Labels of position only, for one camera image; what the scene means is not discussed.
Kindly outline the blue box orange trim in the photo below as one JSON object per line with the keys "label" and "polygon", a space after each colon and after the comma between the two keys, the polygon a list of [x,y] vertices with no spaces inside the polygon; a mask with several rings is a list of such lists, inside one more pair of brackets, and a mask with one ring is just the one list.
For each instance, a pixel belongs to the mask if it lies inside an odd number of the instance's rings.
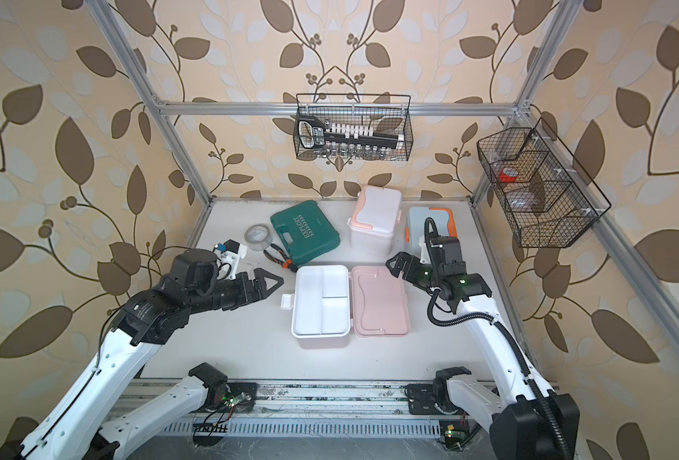
{"label": "blue box orange trim", "polygon": [[405,247],[408,253],[418,257],[424,264],[430,262],[424,235],[424,224],[427,218],[435,221],[437,231],[441,236],[458,237],[456,222],[451,209],[412,207],[408,212],[405,226]]}

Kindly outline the white box pink trim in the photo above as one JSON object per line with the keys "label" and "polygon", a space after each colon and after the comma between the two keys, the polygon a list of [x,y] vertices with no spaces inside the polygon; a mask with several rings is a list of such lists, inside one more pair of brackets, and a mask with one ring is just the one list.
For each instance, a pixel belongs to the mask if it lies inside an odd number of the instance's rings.
{"label": "white box pink trim", "polygon": [[387,258],[400,222],[402,199],[402,193],[395,189],[362,187],[348,221],[351,247],[368,257]]}

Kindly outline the pink first aid box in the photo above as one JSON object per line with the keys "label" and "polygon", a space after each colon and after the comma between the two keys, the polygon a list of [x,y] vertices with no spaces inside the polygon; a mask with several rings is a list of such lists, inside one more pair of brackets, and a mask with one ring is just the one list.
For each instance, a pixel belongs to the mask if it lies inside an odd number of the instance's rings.
{"label": "pink first aid box", "polygon": [[412,331],[408,297],[403,282],[394,278],[384,266],[347,268],[350,276],[352,335],[360,338],[404,337]]}

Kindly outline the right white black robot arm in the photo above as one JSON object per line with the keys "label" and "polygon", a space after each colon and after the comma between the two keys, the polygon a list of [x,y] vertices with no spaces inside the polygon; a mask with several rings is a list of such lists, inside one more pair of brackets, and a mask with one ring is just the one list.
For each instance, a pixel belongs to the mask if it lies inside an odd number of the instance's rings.
{"label": "right white black robot arm", "polygon": [[491,288],[470,273],[455,237],[429,235],[429,263],[406,252],[386,262],[392,276],[429,294],[427,318],[437,327],[464,325],[495,381],[490,390],[471,374],[437,374],[449,409],[469,414],[488,435],[499,459],[572,459],[580,412],[536,370],[504,325]]}

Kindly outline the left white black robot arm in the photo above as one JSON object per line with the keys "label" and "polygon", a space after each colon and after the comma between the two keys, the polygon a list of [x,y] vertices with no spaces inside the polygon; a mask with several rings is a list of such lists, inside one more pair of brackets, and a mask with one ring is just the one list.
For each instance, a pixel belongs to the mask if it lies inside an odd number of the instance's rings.
{"label": "left white black robot arm", "polygon": [[263,268],[224,275],[223,266],[205,249],[176,256],[157,285],[134,295],[105,324],[98,353],[52,412],[37,427],[23,418],[13,423],[0,459],[125,459],[188,413],[241,404],[226,375],[202,363],[143,406],[107,419],[135,375],[192,316],[261,302],[284,284]]}

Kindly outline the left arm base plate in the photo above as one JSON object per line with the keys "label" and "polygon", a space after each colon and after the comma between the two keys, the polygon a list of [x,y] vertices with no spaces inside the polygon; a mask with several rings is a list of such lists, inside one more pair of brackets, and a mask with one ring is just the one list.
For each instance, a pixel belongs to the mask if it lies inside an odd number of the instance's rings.
{"label": "left arm base plate", "polygon": [[208,389],[201,410],[228,413],[234,409],[250,412],[257,400],[257,390],[257,383],[222,383]]}

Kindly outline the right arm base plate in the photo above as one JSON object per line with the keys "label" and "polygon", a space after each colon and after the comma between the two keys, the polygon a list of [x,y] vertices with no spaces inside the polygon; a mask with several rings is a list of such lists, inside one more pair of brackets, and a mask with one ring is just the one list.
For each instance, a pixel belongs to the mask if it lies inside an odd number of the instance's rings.
{"label": "right arm base plate", "polygon": [[464,411],[454,406],[449,398],[447,381],[452,377],[471,374],[469,369],[456,366],[436,371],[431,383],[407,384],[404,394],[410,414],[462,416]]}

